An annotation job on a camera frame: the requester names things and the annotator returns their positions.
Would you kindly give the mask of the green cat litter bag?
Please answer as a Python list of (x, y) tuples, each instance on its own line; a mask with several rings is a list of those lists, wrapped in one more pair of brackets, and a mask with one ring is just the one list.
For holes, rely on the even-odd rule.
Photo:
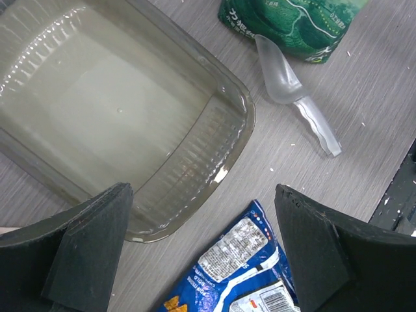
[(225, 0), (218, 19), (247, 38), (262, 35), (288, 55), (324, 64), (366, 4), (363, 0)]

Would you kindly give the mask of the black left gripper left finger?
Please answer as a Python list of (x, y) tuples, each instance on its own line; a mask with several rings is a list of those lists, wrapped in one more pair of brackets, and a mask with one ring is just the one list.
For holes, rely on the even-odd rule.
[(1, 235), (2, 311), (106, 311), (133, 189), (117, 183), (66, 211)]

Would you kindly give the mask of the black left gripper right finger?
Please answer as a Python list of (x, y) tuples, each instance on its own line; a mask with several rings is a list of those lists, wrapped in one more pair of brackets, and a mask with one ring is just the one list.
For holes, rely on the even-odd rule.
[(276, 216), (302, 311), (414, 311), (415, 237), (279, 184)]

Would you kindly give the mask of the clear plastic scoop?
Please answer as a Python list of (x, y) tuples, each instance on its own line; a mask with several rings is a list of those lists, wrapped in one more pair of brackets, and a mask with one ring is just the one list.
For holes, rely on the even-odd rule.
[(294, 105), (318, 138), (327, 155), (336, 157), (342, 147), (327, 119), (297, 78), (280, 48), (263, 35), (255, 35), (266, 91), (280, 105)]

